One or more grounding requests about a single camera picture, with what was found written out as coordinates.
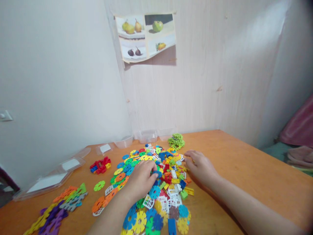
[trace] orange table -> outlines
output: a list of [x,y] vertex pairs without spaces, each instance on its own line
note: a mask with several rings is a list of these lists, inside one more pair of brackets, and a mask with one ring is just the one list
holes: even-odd
[[[301,228],[308,229],[313,221],[313,178],[223,131],[205,131],[183,136],[186,145],[178,151],[179,153],[189,149],[202,151],[210,158],[221,176]],[[167,142],[160,140],[153,145],[160,145],[165,149],[169,147]],[[91,207],[104,195],[117,164],[122,161],[123,155],[129,154],[133,149],[139,150],[142,144],[134,141],[127,149],[114,149],[109,152],[107,155],[112,160],[112,167],[100,175],[94,175],[89,170],[94,161],[101,159],[96,154],[96,145],[89,147],[92,150],[85,157],[86,164],[76,169],[63,186],[25,201],[10,202],[1,208],[0,234],[23,234],[37,220],[42,208],[48,207],[68,186],[80,186],[83,182],[89,195],[83,200],[81,207],[69,212],[69,216],[62,221],[59,235],[86,234],[97,219],[92,216]],[[93,187],[101,180],[106,181],[105,187],[94,192]],[[183,202],[192,214],[189,234],[243,234],[222,203],[201,190],[195,182],[189,187],[195,190],[195,196],[189,196]],[[161,234],[168,234],[167,226]]]

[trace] poster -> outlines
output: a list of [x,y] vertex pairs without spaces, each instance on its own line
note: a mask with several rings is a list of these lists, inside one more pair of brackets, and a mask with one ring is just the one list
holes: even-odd
[[147,60],[176,44],[173,13],[115,16],[123,61]]

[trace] pear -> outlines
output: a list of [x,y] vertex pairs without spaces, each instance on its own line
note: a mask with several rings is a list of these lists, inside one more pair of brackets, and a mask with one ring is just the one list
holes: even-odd
[[141,32],[141,24],[137,21],[137,19],[135,19],[136,20],[136,23],[135,23],[135,31],[137,32],[137,33],[140,33]]
[[124,24],[122,24],[122,29],[124,30],[124,31],[126,31],[126,27],[128,26],[128,22],[127,22],[127,20],[124,22]]
[[126,33],[133,34],[135,32],[135,27],[131,24],[128,24],[125,29]]

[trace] left hand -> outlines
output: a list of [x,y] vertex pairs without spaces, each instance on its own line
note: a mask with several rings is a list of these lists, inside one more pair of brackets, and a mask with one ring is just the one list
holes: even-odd
[[134,203],[146,197],[152,188],[158,174],[150,175],[150,172],[155,170],[157,170],[157,165],[154,161],[141,161],[135,166],[133,173],[122,189]]

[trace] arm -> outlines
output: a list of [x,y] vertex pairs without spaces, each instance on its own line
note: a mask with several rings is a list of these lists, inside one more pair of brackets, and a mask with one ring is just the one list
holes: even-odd
[[248,234],[305,234],[291,221],[222,178],[201,152],[187,151],[186,163],[194,176],[210,188],[231,210]]
[[131,206],[144,198],[157,179],[157,174],[150,176],[150,172],[157,170],[154,161],[141,161],[130,175],[127,184],[113,197],[93,224],[88,235],[112,234],[120,235],[123,222]]

